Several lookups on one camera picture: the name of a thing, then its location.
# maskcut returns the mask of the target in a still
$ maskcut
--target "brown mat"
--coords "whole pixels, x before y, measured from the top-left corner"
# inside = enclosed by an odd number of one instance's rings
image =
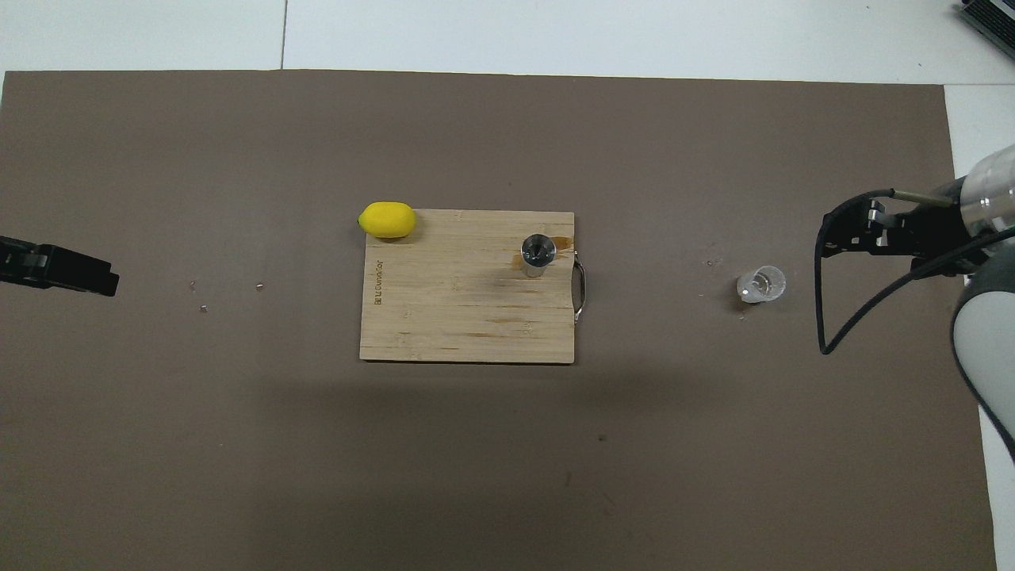
[[[958,280],[814,340],[821,214],[950,156],[940,86],[9,73],[2,232],[122,278],[0,283],[0,561],[991,569]],[[360,362],[381,199],[576,212],[576,364]],[[746,308],[766,263],[787,294]],[[906,267],[831,260],[831,326]]]

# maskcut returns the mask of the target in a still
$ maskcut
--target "white tile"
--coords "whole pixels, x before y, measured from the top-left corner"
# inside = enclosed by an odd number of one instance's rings
[[[285,0],[0,0],[0,71],[272,69]]]
[[[286,68],[1012,83],[927,0],[289,0]]]
[[[1015,144],[1015,85],[946,85],[945,103],[956,176],[995,150]],[[1015,571],[1015,465],[983,412],[979,425],[998,569]]]

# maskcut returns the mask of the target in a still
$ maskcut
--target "clear plastic cup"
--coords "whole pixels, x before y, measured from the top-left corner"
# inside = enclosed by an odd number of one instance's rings
[[[783,292],[786,292],[786,275],[775,266],[761,266],[737,279],[737,294],[749,304],[770,302]]]

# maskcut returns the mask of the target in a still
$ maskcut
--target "metal cup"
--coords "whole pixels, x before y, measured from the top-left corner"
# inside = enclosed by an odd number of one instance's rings
[[[539,277],[557,257],[557,244],[550,236],[533,233],[522,242],[522,271],[529,277]]]

